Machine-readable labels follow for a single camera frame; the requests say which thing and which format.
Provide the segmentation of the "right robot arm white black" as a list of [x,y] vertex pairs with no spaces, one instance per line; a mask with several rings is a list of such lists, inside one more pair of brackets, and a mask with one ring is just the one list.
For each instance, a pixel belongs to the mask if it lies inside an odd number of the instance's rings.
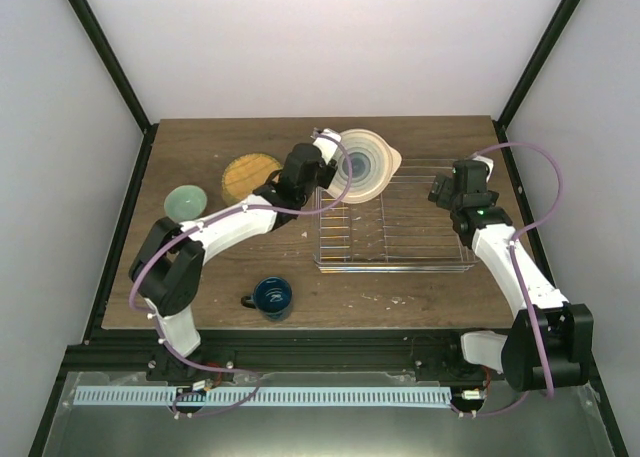
[[472,331],[444,355],[447,373],[465,380],[480,365],[504,375],[516,391],[581,386],[591,367],[594,319],[572,304],[522,247],[506,211],[489,190],[492,163],[457,160],[436,176],[428,198],[449,213],[461,244],[486,266],[505,297],[513,323],[505,335]]

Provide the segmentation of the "wire dish rack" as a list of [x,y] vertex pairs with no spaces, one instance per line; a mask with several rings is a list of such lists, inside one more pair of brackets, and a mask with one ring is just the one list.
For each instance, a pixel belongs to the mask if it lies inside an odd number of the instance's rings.
[[314,206],[314,261],[324,273],[464,272],[477,262],[452,229],[449,213],[428,200],[437,174],[451,159],[407,158],[385,190],[362,204],[328,205],[318,191]]

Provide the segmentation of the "woven bamboo mat round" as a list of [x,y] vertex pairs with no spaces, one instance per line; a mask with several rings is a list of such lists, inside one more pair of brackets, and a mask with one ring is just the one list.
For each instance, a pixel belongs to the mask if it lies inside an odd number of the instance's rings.
[[281,168],[282,164],[276,158],[264,153],[250,153],[234,159],[222,176],[224,202],[227,205],[240,202]]

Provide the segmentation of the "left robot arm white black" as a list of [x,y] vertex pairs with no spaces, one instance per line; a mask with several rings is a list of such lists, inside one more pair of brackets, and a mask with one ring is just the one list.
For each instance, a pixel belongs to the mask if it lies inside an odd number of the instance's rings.
[[159,343],[172,352],[170,370],[181,380],[196,379],[204,356],[191,303],[201,273],[213,257],[254,236],[272,232],[305,215],[316,188],[328,188],[337,171],[335,154],[344,146],[330,131],[312,143],[294,146],[284,167],[240,203],[185,222],[154,223],[129,270],[132,309],[155,321]]

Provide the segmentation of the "white plate blue spiral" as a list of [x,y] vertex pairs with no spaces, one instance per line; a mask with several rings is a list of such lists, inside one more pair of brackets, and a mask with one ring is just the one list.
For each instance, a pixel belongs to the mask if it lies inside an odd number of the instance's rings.
[[361,204],[380,195],[402,163],[401,154],[379,134],[366,129],[340,133],[352,166],[352,181],[342,201]]

